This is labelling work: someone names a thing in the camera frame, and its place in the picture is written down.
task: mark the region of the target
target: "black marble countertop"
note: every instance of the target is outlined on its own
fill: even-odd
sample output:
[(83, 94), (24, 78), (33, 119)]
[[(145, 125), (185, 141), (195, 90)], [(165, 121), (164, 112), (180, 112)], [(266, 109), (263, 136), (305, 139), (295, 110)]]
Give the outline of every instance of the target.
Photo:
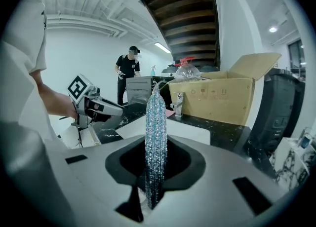
[[(145, 105), (129, 105), (125, 107), (122, 116), (111, 117), (106, 122), (97, 122), (93, 125), (93, 128), (102, 144), (111, 143), (123, 139), (116, 132), (117, 129), (137, 120), (145, 114)], [(272, 179), (276, 178), (275, 171), (264, 150), (254, 147), (255, 144), (250, 137), (251, 129), (249, 127), (207, 120), (185, 114), (182, 115), (180, 120), (177, 120), (175, 115), (170, 116), (168, 119), (210, 131), (210, 144), (212, 146), (232, 151), (252, 163)]]

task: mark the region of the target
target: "cardboard box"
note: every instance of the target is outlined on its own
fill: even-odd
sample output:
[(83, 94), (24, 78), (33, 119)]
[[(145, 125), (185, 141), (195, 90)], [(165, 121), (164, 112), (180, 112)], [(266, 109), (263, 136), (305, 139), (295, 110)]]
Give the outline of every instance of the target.
[(183, 92), (182, 113), (205, 119), (245, 125), (255, 81), (263, 77), (281, 54), (258, 53), (242, 56), (229, 71), (204, 73), (207, 80), (169, 85), (172, 102)]

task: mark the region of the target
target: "black t-shirt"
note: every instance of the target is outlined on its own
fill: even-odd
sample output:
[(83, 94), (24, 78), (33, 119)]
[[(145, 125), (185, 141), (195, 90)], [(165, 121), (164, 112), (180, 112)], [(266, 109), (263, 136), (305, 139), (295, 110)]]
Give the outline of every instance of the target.
[(132, 78), (134, 77), (135, 72), (139, 72), (139, 62), (136, 62), (134, 59), (129, 60), (127, 55), (125, 57), (121, 55), (118, 58), (117, 66), (119, 67), (119, 70), (125, 74), (123, 78)]

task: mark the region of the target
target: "wooden staircase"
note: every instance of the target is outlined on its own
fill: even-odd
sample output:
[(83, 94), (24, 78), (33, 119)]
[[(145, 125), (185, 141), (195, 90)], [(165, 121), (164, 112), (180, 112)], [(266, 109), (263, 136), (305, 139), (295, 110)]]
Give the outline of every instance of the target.
[(220, 68), (215, 0), (142, 0), (159, 27), (173, 60)]

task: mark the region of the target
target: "window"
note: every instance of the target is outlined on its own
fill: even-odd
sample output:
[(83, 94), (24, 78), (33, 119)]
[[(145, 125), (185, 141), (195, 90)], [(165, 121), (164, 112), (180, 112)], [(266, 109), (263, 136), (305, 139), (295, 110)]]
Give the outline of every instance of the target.
[(304, 57), (304, 46), (301, 40), (289, 44), (291, 70), (305, 68), (306, 62)]

